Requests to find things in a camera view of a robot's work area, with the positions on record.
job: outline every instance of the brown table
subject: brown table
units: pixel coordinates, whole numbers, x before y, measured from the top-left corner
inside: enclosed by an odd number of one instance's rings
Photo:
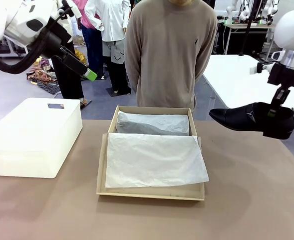
[[[205,202],[98,197],[110,121],[83,123],[57,178],[0,177],[0,240],[294,240],[294,157],[279,140],[196,122]]]

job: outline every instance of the pink shirt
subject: pink shirt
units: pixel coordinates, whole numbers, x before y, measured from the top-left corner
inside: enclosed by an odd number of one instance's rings
[[[82,15],[81,18],[81,24],[85,26],[85,28],[88,29],[95,29],[95,27],[91,24],[91,22],[89,21],[86,13],[85,13],[85,6],[87,4],[88,0],[73,0],[73,2],[77,5],[77,7],[79,8],[79,11]]]

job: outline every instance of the black leather dress shoe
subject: black leather dress shoe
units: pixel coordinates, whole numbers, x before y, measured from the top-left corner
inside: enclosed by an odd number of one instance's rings
[[[263,132],[263,136],[288,139],[294,130],[294,111],[280,107],[275,116],[268,116],[270,104],[256,102],[246,106],[210,111],[213,120],[235,131]]]

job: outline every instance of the black pole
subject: black pole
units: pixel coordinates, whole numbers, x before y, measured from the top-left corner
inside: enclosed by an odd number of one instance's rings
[[[247,40],[248,40],[248,35],[249,35],[249,32],[250,32],[250,28],[251,28],[251,23],[252,23],[253,19],[256,17],[257,12],[259,11],[260,1],[261,0],[254,0],[254,2],[253,2],[251,14],[250,14],[249,21],[248,21],[248,26],[247,26],[247,29],[246,29],[245,37],[244,37],[244,40],[243,40],[243,43],[242,43],[242,47],[241,47],[241,51],[239,53],[239,56],[243,56],[243,52],[245,50],[246,43],[247,43]]]

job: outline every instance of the taupe sweater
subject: taupe sweater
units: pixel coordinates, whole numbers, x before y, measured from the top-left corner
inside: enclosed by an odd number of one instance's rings
[[[137,4],[126,32],[125,65],[139,106],[194,109],[195,82],[208,64],[216,27],[214,10],[202,0]]]

